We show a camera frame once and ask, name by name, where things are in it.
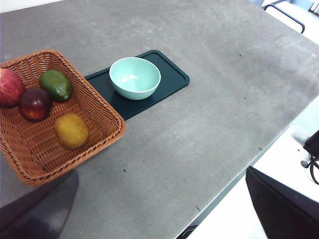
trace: table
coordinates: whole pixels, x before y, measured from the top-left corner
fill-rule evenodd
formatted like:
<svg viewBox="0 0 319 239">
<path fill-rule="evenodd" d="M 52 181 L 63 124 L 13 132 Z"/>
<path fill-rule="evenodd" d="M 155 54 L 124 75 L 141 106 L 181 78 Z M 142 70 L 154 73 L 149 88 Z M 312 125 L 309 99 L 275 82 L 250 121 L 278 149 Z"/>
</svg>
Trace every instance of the table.
<svg viewBox="0 0 319 239">
<path fill-rule="evenodd" d="M 319 47 L 246 0 L 68 0 L 1 15 L 1 61 L 42 48 L 83 75 L 158 49 L 191 79 L 77 168 L 62 239 L 175 238 L 319 90 Z M 2 205 L 30 190 L 1 155 Z"/>
<path fill-rule="evenodd" d="M 258 155 L 251 165 L 271 176 L 286 186 L 319 202 L 316 191 L 318 186 L 312 182 L 309 169 L 304 169 L 300 161 L 309 160 L 308 153 L 303 149 L 307 138 L 319 128 L 319 96 L 315 98 L 268 147 Z M 266 239 L 266 234 L 255 212 L 245 180 L 244 170 L 219 195 L 222 200 L 214 200 L 211 212 L 200 223 L 189 239 L 204 238 L 254 238 Z"/>
</svg>

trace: basket rim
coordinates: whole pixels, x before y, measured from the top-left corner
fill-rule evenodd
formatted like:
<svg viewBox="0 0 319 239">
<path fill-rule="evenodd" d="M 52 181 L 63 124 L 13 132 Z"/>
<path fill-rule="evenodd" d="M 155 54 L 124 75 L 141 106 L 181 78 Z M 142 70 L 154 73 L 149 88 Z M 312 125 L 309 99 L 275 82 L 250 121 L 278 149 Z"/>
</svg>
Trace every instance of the basket rim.
<svg viewBox="0 0 319 239">
<path fill-rule="evenodd" d="M 30 59 L 34 56 L 38 56 L 38 55 L 42 55 L 42 54 L 56 55 L 56 56 L 60 57 L 64 61 L 64 63 L 66 65 L 68 65 L 69 68 L 71 68 L 72 73 L 75 74 L 79 79 L 81 79 L 81 81 L 83 81 L 85 83 L 85 86 L 88 87 L 88 89 L 90 91 L 92 91 L 95 95 L 97 95 L 97 97 L 98 97 L 97 100 L 99 100 L 103 106 L 107 106 L 108 108 L 111 109 L 108 112 L 111 113 L 114 116 L 114 118 L 116 119 L 117 130 L 115 132 L 113 132 L 111 135 L 109 135 L 107 138 L 97 142 L 96 144 L 89 147 L 84 152 L 81 152 L 80 154 L 78 154 L 75 157 L 73 157 L 72 159 L 66 161 L 65 163 L 63 163 L 59 167 L 55 168 L 54 170 L 52 170 L 50 172 L 46 172 L 46 173 L 44 173 L 42 175 L 38 175 L 38 176 L 32 176 L 26 172 L 26 170 L 23 168 L 19 158 L 13 152 L 10 144 L 8 144 L 6 139 L 4 137 L 2 137 L 2 135 L 0 135 L 1 150 L 3 151 L 3 148 L 8 149 L 10 159 L 12 159 L 12 161 L 8 160 L 10 165 L 16 171 L 16 174 L 18 175 L 20 180 L 22 180 L 23 182 L 25 182 L 28 185 L 33 185 L 33 186 L 40 186 L 44 183 L 52 181 L 53 179 L 62 175 L 63 173 L 75 168 L 77 165 L 79 165 L 80 163 L 82 163 L 86 159 L 90 158 L 91 156 L 93 156 L 96 153 L 98 153 L 99 151 L 103 150 L 104 148 L 106 148 L 110 144 L 117 141 L 120 137 L 123 136 L 123 134 L 126 130 L 126 123 L 125 123 L 124 119 L 122 118 L 122 116 L 101 96 L 101 94 L 93 86 L 90 85 L 90 83 L 87 82 L 87 80 L 84 78 L 84 76 L 80 72 L 78 72 L 78 70 L 75 68 L 75 66 L 65 56 L 63 56 L 60 52 L 53 50 L 53 49 L 38 50 L 38 51 L 35 51 L 32 53 L 26 54 L 24 56 L 20 56 L 20 57 L 14 58 L 12 60 L 8 60 L 6 62 L 3 62 L 0 64 L 0 67 L 5 68 L 5 67 L 9 67 L 9 66 L 12 66 L 15 64 L 19 64 L 20 62 L 25 61 L 26 59 Z M 86 159 L 84 159 L 83 161 L 80 161 L 81 158 L 86 157 L 87 155 L 88 155 L 88 157 Z"/>
</svg>

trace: red apple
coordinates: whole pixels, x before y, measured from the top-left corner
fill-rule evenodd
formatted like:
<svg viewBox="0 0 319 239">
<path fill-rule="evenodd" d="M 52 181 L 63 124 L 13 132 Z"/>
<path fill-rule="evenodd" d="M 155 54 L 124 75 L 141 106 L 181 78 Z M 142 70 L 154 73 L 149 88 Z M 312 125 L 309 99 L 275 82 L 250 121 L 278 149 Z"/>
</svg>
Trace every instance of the red apple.
<svg viewBox="0 0 319 239">
<path fill-rule="evenodd" d="M 38 122 L 48 117 L 52 100 L 44 89 L 30 88 L 20 98 L 20 114 L 29 121 Z"/>
<path fill-rule="evenodd" d="M 14 106 L 19 102 L 26 88 L 16 72 L 9 69 L 1 69 L 0 74 L 0 106 Z"/>
</svg>

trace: bowl rim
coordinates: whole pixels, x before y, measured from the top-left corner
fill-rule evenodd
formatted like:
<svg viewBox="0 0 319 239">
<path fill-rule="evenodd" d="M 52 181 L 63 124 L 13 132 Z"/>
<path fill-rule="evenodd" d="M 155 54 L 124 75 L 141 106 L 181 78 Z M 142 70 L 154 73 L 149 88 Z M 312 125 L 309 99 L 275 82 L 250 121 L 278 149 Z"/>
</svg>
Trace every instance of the bowl rim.
<svg viewBox="0 0 319 239">
<path fill-rule="evenodd" d="M 113 81 L 113 79 L 112 79 L 112 69 L 113 69 L 113 66 L 114 66 L 116 63 L 118 63 L 119 61 L 122 61 L 122 60 L 125 60 L 125 59 L 138 59 L 138 60 L 143 60 L 143 61 L 146 61 L 146 62 L 150 63 L 153 67 L 155 67 L 155 69 L 156 69 L 157 72 L 159 73 L 159 81 L 157 82 L 157 84 L 156 84 L 155 86 L 153 86 L 152 88 L 150 88 L 150 89 L 148 89 L 148 90 L 144 90 L 144 91 L 132 91 L 132 90 L 123 88 L 123 87 L 119 86 L 118 84 L 116 84 L 116 83 Z M 124 57 L 124 58 L 121 58 L 121 59 L 117 60 L 116 62 L 114 62 L 114 63 L 111 65 L 109 75 L 110 75 L 110 78 L 111 78 L 111 81 L 112 81 L 113 84 L 115 84 L 117 87 L 119 87 L 119 88 L 122 89 L 122 90 L 125 90 L 125 91 L 128 91 L 128 92 L 132 92 L 132 93 L 145 93 L 145 92 L 152 91 L 152 90 L 156 89 L 156 88 L 159 86 L 160 80 L 161 80 L 160 70 L 157 68 L 157 66 L 154 65 L 152 62 L 150 62 L 150 61 L 148 61 L 148 60 L 146 60 L 146 59 L 140 58 L 140 57 Z"/>
</svg>

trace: ceramic bowl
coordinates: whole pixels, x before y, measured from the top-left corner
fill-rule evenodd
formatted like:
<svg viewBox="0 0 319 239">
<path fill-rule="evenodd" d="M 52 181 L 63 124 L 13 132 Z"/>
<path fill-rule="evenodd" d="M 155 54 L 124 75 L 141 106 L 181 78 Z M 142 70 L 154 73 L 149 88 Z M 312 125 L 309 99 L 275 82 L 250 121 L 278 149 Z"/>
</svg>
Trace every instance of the ceramic bowl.
<svg viewBox="0 0 319 239">
<path fill-rule="evenodd" d="M 154 93 L 160 84 L 160 71 L 150 61 L 122 58 L 113 63 L 110 77 L 115 90 L 129 100 L 143 100 Z"/>
</svg>

